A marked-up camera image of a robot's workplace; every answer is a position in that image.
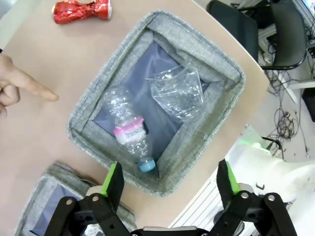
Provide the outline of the black office chair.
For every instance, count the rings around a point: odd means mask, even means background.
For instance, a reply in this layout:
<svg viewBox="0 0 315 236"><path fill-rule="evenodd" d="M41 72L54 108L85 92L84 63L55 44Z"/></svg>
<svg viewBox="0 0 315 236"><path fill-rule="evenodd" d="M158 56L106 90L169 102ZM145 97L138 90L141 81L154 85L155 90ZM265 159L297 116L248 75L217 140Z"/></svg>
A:
<svg viewBox="0 0 315 236"><path fill-rule="evenodd" d="M307 56L305 23L300 12L288 3L267 3L243 8L229 6L219 0L211 0L206 11L258 60L258 26L244 11L269 8L276 28L276 52L271 65L263 70L291 70L298 67Z"/></svg>

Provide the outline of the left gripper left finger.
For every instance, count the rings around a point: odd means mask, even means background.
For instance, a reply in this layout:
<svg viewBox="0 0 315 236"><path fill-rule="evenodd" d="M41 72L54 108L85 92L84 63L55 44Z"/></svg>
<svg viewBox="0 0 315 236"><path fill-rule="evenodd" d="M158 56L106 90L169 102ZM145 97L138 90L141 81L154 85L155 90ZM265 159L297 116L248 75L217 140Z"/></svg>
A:
<svg viewBox="0 0 315 236"><path fill-rule="evenodd" d="M120 163L111 165L99 193L81 200L60 199L44 236L83 236L88 225L98 224L105 236L129 236L129 230L117 216L124 188Z"/></svg>

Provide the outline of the person's left hand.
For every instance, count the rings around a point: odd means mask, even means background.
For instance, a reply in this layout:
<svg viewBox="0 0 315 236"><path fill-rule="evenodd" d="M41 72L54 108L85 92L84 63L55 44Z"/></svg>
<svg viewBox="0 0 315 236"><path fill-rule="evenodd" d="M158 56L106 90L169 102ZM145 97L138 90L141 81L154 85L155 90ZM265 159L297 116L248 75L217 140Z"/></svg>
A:
<svg viewBox="0 0 315 236"><path fill-rule="evenodd" d="M21 99L20 89L48 101L57 101L59 96L13 64L9 56L0 53L0 118L7 116L7 107Z"/></svg>

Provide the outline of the crushed pink-label plastic bottle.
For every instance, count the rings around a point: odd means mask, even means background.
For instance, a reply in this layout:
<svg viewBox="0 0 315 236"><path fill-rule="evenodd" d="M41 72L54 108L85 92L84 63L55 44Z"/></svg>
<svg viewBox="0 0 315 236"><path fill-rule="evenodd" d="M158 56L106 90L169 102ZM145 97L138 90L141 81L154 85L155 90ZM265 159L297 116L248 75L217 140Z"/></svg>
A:
<svg viewBox="0 0 315 236"><path fill-rule="evenodd" d="M134 159L142 172L156 169L149 131L129 90L122 86L110 87L105 92L103 100L118 143Z"/></svg>

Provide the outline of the clear plastic cup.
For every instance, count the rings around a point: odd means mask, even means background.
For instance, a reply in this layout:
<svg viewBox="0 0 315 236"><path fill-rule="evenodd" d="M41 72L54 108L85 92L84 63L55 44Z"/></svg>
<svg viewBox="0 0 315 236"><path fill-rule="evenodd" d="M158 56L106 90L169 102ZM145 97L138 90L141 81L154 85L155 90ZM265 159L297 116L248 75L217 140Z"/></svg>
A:
<svg viewBox="0 0 315 236"><path fill-rule="evenodd" d="M195 117L204 103L197 70L177 66L146 78L153 99L177 122Z"/></svg>

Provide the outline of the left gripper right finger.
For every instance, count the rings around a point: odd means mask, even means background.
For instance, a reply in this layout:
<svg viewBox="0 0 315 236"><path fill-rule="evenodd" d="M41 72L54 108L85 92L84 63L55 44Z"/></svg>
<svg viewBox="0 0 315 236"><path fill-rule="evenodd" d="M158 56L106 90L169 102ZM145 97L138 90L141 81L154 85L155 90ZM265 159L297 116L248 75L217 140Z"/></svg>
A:
<svg viewBox="0 0 315 236"><path fill-rule="evenodd" d="M297 236L279 194L241 190L225 160L219 162L216 181L224 211L209 236L233 236L242 221L252 222L260 236Z"/></svg>

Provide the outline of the grey fabric basket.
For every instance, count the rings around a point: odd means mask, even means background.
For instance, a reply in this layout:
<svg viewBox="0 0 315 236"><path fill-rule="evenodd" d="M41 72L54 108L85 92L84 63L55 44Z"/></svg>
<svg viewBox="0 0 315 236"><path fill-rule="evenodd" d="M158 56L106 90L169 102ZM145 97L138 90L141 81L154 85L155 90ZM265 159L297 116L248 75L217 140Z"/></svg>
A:
<svg viewBox="0 0 315 236"><path fill-rule="evenodd" d="M199 74L204 103L194 118L176 122L151 96L147 78L174 67ZM145 16L101 68L68 125L69 138L102 166L122 166L126 182L157 195L172 193L220 129L242 93L246 77L223 50L166 11ZM121 86L144 118L157 169L144 173L114 137L105 94Z"/></svg>
<svg viewBox="0 0 315 236"><path fill-rule="evenodd" d="M88 180L60 162L52 164L36 184L15 230L15 236L44 236L48 224L61 198L69 196L81 200L99 193ZM117 216L131 232L136 229L135 216L119 203ZM105 236L98 224L88 225L83 236Z"/></svg>

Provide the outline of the crushed red soda can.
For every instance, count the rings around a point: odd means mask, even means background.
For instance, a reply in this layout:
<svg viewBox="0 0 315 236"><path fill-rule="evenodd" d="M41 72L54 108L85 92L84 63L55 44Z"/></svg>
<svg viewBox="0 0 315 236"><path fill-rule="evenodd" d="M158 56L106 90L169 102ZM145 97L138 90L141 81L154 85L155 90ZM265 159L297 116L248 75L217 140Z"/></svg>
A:
<svg viewBox="0 0 315 236"><path fill-rule="evenodd" d="M56 24L68 24L89 17L108 20L111 14L111 0L93 0L90 3L65 0L57 2L53 7L53 19Z"/></svg>

